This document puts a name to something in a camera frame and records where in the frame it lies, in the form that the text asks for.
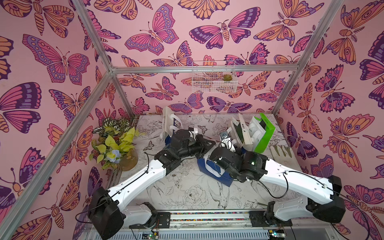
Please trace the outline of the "blue white takeout bag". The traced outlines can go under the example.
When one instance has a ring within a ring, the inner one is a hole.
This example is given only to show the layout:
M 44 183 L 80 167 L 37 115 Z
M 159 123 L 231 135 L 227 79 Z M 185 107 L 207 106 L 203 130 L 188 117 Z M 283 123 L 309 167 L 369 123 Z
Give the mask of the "blue white takeout bag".
M 254 151 L 254 140 L 250 136 L 249 127 L 246 125 L 242 114 L 238 114 L 238 120 L 232 117 L 228 127 L 228 133 L 234 145 L 246 151 Z

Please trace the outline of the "green white takeout bag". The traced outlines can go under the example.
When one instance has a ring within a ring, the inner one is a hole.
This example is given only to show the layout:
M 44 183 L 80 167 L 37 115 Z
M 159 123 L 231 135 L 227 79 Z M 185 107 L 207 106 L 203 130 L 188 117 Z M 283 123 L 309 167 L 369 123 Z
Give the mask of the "green white takeout bag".
M 249 124 L 249 134 L 253 142 L 253 151 L 262 154 L 268 147 L 276 127 L 264 113 L 253 117 Z

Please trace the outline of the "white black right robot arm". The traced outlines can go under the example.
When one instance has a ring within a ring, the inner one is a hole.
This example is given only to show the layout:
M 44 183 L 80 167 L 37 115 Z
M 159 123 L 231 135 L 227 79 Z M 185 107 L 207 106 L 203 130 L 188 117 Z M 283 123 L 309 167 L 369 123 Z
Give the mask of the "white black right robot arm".
M 309 217 L 335 224 L 344 217 L 346 207 L 340 197 L 342 182 L 339 177 L 314 177 L 262 154 L 245 152 L 240 155 L 223 147 L 213 150 L 209 159 L 241 183 L 270 183 L 300 194 L 300 197 L 285 202 L 269 202 L 264 218 L 270 225 Z

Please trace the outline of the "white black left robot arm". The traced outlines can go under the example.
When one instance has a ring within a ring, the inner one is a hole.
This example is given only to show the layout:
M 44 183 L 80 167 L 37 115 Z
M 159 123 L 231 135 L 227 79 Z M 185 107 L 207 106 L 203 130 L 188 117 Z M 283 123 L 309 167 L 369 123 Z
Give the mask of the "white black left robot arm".
M 124 182 L 104 189 L 98 188 L 92 194 L 88 218 L 103 240 L 116 235 L 124 224 L 143 225 L 151 228 L 156 223 L 157 210 L 149 203 L 124 210 L 147 187 L 176 169 L 189 157 L 200 159 L 216 142 L 189 130 L 178 130 L 171 141 L 149 160 L 146 167 Z

